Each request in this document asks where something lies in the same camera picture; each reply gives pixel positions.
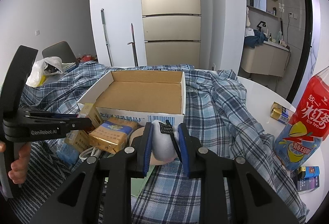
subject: human hand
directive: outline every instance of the human hand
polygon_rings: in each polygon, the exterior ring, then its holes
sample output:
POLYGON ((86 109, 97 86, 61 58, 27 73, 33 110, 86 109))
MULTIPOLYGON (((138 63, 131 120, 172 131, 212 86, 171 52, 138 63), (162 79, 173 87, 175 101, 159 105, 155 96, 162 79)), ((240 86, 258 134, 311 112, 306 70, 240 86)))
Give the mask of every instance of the human hand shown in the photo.
MULTIPOLYGON (((0 142, 0 153, 6 150, 6 144, 0 142)), ((11 171, 8 172, 9 178, 14 184, 23 184, 26 180, 27 167, 30 161, 31 143, 25 143, 19 150, 19 158, 12 162, 11 171)))

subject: beige refrigerator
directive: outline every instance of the beige refrigerator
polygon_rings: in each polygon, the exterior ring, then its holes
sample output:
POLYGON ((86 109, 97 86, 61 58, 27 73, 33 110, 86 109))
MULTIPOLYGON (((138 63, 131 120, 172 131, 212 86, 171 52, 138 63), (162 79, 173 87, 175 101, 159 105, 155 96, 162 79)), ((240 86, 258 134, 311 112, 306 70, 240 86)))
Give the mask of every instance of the beige refrigerator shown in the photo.
POLYGON ((142 0, 147 65, 199 67, 200 0, 142 0))

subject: blue gripper pad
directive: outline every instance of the blue gripper pad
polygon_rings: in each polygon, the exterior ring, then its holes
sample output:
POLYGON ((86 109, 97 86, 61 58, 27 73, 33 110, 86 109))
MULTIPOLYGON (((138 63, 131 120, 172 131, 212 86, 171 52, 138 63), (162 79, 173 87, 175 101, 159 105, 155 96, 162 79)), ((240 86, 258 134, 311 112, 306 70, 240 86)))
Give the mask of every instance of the blue gripper pad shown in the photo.
POLYGON ((144 176, 146 176, 150 168, 150 160, 151 160, 151 152, 152 152, 152 137, 153 137, 153 125, 151 124, 147 137, 146 146, 145 146, 145 152, 144 152, 144 166, 143 166, 144 176))
POLYGON ((179 148, 181 150, 184 173, 187 177, 190 177, 189 154, 187 152, 185 137, 183 135, 183 130, 181 125, 178 126, 178 133, 179 133, 179 148))

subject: open cardboard box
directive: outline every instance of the open cardboard box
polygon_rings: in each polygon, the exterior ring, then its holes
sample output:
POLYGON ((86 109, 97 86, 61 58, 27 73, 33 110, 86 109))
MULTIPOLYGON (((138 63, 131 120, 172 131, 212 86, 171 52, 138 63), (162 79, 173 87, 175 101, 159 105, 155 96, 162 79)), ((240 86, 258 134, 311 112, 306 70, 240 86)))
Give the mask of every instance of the open cardboard box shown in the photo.
POLYGON ((78 100, 79 108, 85 103, 94 103, 104 120, 115 116, 140 125, 153 120, 178 125, 185 115, 185 75, 176 71, 108 72, 78 100))

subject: white table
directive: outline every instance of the white table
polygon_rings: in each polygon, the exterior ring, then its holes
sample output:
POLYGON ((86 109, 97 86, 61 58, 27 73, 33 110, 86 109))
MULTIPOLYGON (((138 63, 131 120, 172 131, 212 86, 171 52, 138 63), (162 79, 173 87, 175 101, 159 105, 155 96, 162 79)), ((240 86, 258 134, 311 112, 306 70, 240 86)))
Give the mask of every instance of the white table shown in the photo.
MULTIPOLYGON (((285 125, 269 116, 273 102, 275 101, 293 112, 296 111, 296 109, 272 90, 249 79, 238 78, 247 89, 246 107, 248 111, 263 126, 265 132, 278 137, 285 125)), ((318 166, 320 168, 320 186, 312 192, 300 195, 300 198, 310 210, 306 217, 306 221, 308 221, 319 208, 326 195, 326 193, 324 193, 325 165, 321 147, 315 151, 304 165, 318 166)))

